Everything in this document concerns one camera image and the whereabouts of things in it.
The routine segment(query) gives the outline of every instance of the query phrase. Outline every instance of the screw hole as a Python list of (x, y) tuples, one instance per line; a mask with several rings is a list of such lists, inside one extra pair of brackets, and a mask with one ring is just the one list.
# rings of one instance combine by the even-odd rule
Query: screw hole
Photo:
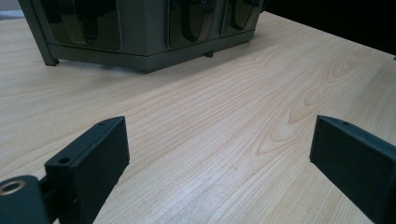
[(59, 160), (60, 164), (65, 164), (65, 163), (68, 163), (68, 162), (70, 162), (69, 158), (62, 158), (62, 159)]
[(11, 181), (0, 187), (0, 195), (8, 195), (22, 189), (26, 183), (23, 180)]

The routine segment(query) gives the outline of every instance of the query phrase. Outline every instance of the wood grain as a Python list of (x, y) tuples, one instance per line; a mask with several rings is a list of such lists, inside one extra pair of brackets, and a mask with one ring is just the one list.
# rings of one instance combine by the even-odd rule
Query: wood grain
[(131, 164), (95, 223), (370, 223), (312, 163), (317, 114), (396, 144), (396, 62), (269, 13), (247, 44), (148, 75), (43, 64), (0, 21), (0, 178), (124, 115)]

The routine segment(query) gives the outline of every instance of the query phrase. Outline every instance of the black bracket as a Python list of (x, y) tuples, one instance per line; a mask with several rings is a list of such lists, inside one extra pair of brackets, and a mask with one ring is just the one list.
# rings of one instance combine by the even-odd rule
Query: black bracket
[(374, 223), (396, 223), (396, 147), (318, 116), (310, 160)]
[(128, 164), (125, 117), (99, 122), (48, 160), (40, 181), (0, 183), (0, 223), (93, 223)]

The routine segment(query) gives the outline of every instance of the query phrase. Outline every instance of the wooden table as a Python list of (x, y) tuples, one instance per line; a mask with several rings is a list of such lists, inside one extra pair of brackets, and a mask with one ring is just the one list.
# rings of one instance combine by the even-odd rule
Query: wooden table
[(123, 115), (131, 164), (95, 223), (370, 223), (308, 156), (317, 114), (396, 144), (387, 53), (261, 15), (250, 43), (161, 71), (43, 64), (0, 21), (0, 180)]

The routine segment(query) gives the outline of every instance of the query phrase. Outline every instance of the light wood surface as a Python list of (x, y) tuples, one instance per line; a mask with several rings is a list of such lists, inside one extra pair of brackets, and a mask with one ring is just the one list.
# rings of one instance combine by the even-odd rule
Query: light wood surface
[(392, 55), (269, 13), (248, 44), (147, 75), (47, 67), (25, 20), (0, 21), (0, 180), (44, 176), (123, 115), (131, 164), (95, 223), (370, 223), (308, 156), (317, 114), (395, 145), (395, 71)]

